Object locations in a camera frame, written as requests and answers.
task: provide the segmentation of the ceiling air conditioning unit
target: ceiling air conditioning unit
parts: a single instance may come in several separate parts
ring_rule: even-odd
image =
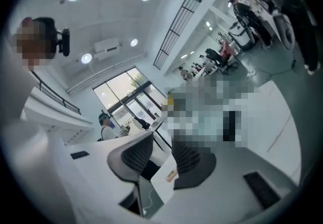
[[[97,58],[99,61],[111,57],[119,53],[119,39],[110,38],[94,44],[95,54],[94,58]]]

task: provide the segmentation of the black metal railing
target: black metal railing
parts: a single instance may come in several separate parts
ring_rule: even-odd
[[[75,113],[81,114],[80,109],[73,104],[66,101],[64,98],[62,98],[60,95],[58,95],[55,91],[53,91],[46,83],[42,81],[42,79],[35,73],[32,72],[32,74],[36,77],[37,80],[37,88],[45,93],[47,96],[58,102],[59,104],[63,105],[64,107],[74,111]]]
[[[182,3],[153,63],[159,70],[164,65],[177,39],[201,2],[202,0],[184,0]]]

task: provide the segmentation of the green floor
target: green floor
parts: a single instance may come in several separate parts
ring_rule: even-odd
[[[323,62],[323,42],[318,40],[319,60]],[[293,58],[295,67],[291,70]],[[302,157],[301,179],[313,166],[316,155],[323,146],[323,69],[313,76],[308,75],[298,45],[292,52],[286,52],[279,40],[275,40],[269,50],[261,48],[258,43],[250,51],[238,55],[239,67],[229,75],[222,76],[220,72],[213,74],[212,82],[223,78],[231,86],[239,86],[247,82],[251,86],[260,86],[269,79],[273,80],[284,96],[297,128]],[[253,77],[248,78],[248,71],[255,71]],[[153,189],[149,183],[140,183],[143,207],[150,205],[148,193]],[[147,209],[147,218],[155,214],[163,205],[157,193],[151,193],[153,205]]]

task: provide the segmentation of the black office chair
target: black office chair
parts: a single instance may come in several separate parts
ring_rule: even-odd
[[[225,58],[210,48],[208,48],[205,52],[208,54],[206,57],[215,62],[216,67],[219,69],[219,71],[223,75],[228,75],[229,69],[237,69],[238,68],[237,62],[233,62],[233,63],[229,64],[230,54],[228,54],[226,52],[225,52],[225,54],[226,54]]]

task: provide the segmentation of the white cable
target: white cable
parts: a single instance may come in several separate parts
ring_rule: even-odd
[[[152,188],[148,194],[149,200],[150,200],[150,205],[148,207],[144,207],[143,209],[149,209],[150,207],[152,207],[152,199],[151,199],[151,192],[154,190],[154,188]]]

